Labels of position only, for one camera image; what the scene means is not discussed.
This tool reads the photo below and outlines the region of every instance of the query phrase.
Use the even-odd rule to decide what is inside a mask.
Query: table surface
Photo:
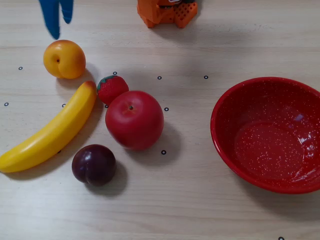
[[[115,142],[107,109],[97,102],[61,153],[0,174],[0,239],[319,239],[320,192],[281,195],[241,180],[214,148],[210,117],[228,88],[250,78],[290,78],[320,90],[320,1],[198,4],[185,29],[148,29],[135,0],[76,0],[72,23],[61,22],[61,39],[82,47],[87,71],[64,80],[43,65],[53,39],[39,3],[0,0],[0,154],[46,125],[83,81],[115,71],[130,89],[169,108],[160,140],[145,152]],[[71,171],[77,150],[89,144],[107,146],[118,160],[103,188],[85,186]]]

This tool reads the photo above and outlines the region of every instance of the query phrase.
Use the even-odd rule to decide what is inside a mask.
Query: dark purple plum
[[[93,186],[103,186],[108,183],[115,175],[116,169],[116,158],[112,151],[98,144],[83,147],[72,161],[75,178]]]

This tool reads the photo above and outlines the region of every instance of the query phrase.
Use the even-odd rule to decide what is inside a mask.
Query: plastic fruit
[[[101,102],[109,106],[116,97],[128,92],[129,87],[122,77],[107,76],[99,82],[96,91]]]
[[[106,111],[105,124],[119,144],[140,151],[159,139],[164,128],[164,114],[150,94],[127,91],[113,100]]]
[[[0,157],[0,171],[34,167],[57,154],[87,121],[97,98],[96,84],[84,82],[61,112],[44,128]]]
[[[43,55],[46,70],[57,78],[75,79],[86,69],[86,56],[76,43],[58,40],[51,43]]]
[[[109,148],[93,144],[80,149],[73,158],[72,172],[80,182],[103,186],[115,175],[116,159]]]

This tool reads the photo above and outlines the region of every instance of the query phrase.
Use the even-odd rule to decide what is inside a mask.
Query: banana
[[[84,82],[51,122],[0,157],[0,172],[23,171],[57,154],[83,127],[96,98],[96,84]]]

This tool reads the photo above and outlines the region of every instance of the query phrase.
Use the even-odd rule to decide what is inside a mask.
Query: red bowl
[[[284,194],[320,189],[320,93],[300,82],[259,77],[226,91],[211,116],[223,161],[241,178]]]

